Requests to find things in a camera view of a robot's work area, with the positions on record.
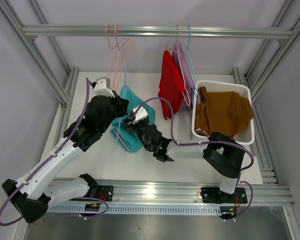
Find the teal trousers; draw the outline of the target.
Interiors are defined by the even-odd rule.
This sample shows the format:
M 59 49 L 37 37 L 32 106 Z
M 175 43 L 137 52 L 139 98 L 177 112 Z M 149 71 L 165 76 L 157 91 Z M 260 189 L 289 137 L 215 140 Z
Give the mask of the teal trousers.
M 143 144 L 140 141 L 136 131 L 133 128 L 128 127 L 126 120 L 130 119 L 129 114 L 133 111 L 133 109 L 142 104 L 143 100 L 135 95 L 126 84 L 122 87 L 119 96 L 129 101 L 127 107 L 128 115 L 116 118 L 112 121 L 112 129 L 110 130 L 110 134 L 126 152 L 135 153 L 143 147 Z

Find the pink hanger of brown trousers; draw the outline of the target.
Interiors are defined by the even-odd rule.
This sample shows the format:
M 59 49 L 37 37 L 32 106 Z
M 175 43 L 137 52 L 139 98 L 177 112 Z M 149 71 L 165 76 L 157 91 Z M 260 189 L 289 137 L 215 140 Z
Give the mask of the pink hanger of brown trousers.
M 114 69 L 115 71 L 114 71 L 114 78 L 112 84 L 113 90 L 118 89 L 119 83 L 121 81 L 122 73 L 125 64 L 128 62 L 131 47 L 134 41 L 134 39 L 131 37 L 123 37 L 121 39 L 118 39 L 117 29 L 118 29 L 118 25 L 116 24 L 114 29 L 114 36 L 117 45 L 117 58 L 115 63 L 115 69 Z

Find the brown trousers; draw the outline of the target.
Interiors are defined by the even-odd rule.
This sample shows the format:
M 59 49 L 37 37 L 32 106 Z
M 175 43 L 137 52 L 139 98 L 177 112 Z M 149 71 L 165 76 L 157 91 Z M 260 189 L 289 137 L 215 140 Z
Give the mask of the brown trousers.
M 198 89 L 200 103 L 196 104 L 194 131 L 209 137 L 219 132 L 230 139 L 245 131 L 254 113 L 248 98 L 234 91 L 207 92 L 206 87 Z

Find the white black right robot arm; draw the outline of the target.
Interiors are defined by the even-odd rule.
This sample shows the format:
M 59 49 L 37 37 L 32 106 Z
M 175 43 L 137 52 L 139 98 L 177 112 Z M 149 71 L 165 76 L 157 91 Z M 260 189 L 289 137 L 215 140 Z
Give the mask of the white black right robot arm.
M 245 155 L 244 148 L 219 132 L 213 132 L 208 144 L 174 143 L 165 138 L 149 119 L 126 119 L 125 127 L 137 135 L 144 149 L 160 162 L 204 159 L 220 174 L 218 187 L 202 187 L 202 202 L 207 204 L 246 204 L 246 190 L 237 187 Z

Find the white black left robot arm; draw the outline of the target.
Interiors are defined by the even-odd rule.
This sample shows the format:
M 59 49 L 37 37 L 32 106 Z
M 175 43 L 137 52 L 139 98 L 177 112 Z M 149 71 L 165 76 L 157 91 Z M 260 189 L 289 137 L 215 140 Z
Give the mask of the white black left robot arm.
M 2 184 L 8 201 L 22 219 L 34 223 L 52 206 L 76 198 L 91 201 L 97 197 L 99 184 L 87 173 L 55 188 L 48 186 L 67 165 L 100 140 L 113 120 L 127 114 L 128 105 L 129 101 L 116 92 L 112 96 L 86 98 L 81 115 L 64 132 L 50 155 L 24 176 Z

